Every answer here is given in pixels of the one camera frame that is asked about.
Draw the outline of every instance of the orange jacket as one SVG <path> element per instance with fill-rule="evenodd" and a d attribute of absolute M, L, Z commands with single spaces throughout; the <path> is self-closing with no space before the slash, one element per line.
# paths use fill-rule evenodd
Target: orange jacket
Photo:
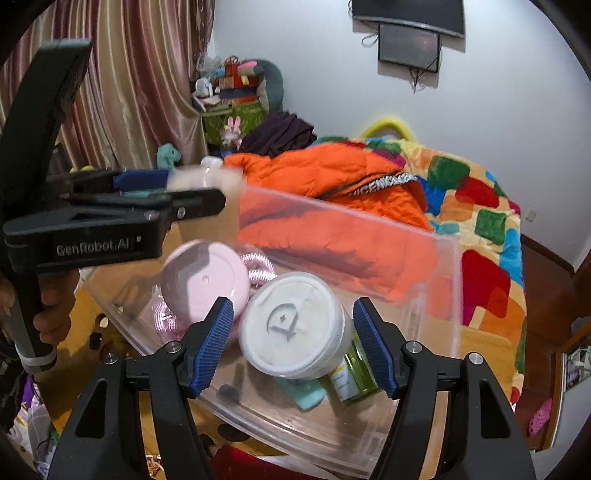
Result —
<path fill-rule="evenodd" d="M 226 165 L 240 167 L 249 185 L 319 198 L 363 212 L 381 215 L 428 231 L 427 201 L 417 181 L 348 195 L 359 187 L 401 168 L 378 154 L 338 143 L 282 153 L 273 159 L 255 154 L 226 157 Z"/>
<path fill-rule="evenodd" d="M 273 159 L 255 154 L 226 157 L 240 167 L 249 185 L 320 198 L 431 230 L 419 182 L 348 195 L 372 180 L 401 169 L 377 154 L 343 144 L 322 144 Z M 336 284 L 358 293 L 376 292 L 403 300 L 417 284 L 433 277 L 437 252 L 433 236 L 390 222 L 368 222 L 341 208 L 295 203 L 250 190 L 241 201 L 239 241 L 314 262 L 313 270 L 338 271 Z"/>

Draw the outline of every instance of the wall-mounted monitor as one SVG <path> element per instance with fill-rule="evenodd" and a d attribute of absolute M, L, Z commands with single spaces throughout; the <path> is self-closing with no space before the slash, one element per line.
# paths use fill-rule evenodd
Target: wall-mounted monitor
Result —
<path fill-rule="evenodd" d="M 393 23 L 463 38 L 462 0 L 352 0 L 355 20 Z"/>

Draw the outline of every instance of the pink slipper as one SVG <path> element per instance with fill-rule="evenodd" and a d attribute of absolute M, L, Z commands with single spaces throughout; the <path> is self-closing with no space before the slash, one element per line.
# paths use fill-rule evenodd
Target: pink slipper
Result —
<path fill-rule="evenodd" d="M 530 419 L 530 426 L 527 430 L 527 434 L 530 437 L 534 437 L 538 434 L 538 432 L 544 428 L 544 425 L 548 423 L 550 420 L 550 415 L 552 414 L 552 399 L 549 398 L 542 406 L 535 412 Z"/>

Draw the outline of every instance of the pink round container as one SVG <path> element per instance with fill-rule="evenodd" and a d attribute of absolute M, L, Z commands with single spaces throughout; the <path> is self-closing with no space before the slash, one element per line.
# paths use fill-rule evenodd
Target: pink round container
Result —
<path fill-rule="evenodd" d="M 164 264 L 162 297 L 179 319 L 201 322 L 218 297 L 234 306 L 234 320 L 248 302 L 251 283 L 240 256 L 220 242 L 194 240 L 178 247 Z"/>

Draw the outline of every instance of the cable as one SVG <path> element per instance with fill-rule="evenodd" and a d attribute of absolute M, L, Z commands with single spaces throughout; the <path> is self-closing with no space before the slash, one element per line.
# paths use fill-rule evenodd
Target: cable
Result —
<path fill-rule="evenodd" d="M 439 51 L 437 52 L 437 56 L 433 59 L 433 61 L 427 66 L 426 69 L 419 69 L 419 68 L 415 68 L 415 67 L 409 67 L 408 71 L 410 72 L 410 84 L 413 87 L 413 93 L 417 93 L 417 86 L 419 83 L 419 80 L 421 79 L 421 77 L 423 75 L 425 75 L 427 72 L 429 72 L 429 69 L 433 66 L 433 64 L 437 61 L 440 60 L 441 58 L 441 47 L 442 45 L 439 45 Z M 422 92 L 424 89 L 426 88 L 426 85 L 422 85 L 422 88 L 420 90 L 418 90 L 419 92 Z"/>
<path fill-rule="evenodd" d="M 353 0 L 349 0 L 349 16 L 351 17 L 351 19 L 353 18 Z M 379 40 L 379 30 L 375 27 L 375 25 L 373 23 L 369 23 L 369 22 L 364 22 L 362 20 L 356 20 L 359 21 L 359 23 L 361 23 L 362 25 L 365 25 L 366 27 L 370 28 L 373 30 L 372 33 L 364 36 L 361 39 L 361 44 L 365 47 L 365 48 L 371 48 L 373 47 Z"/>

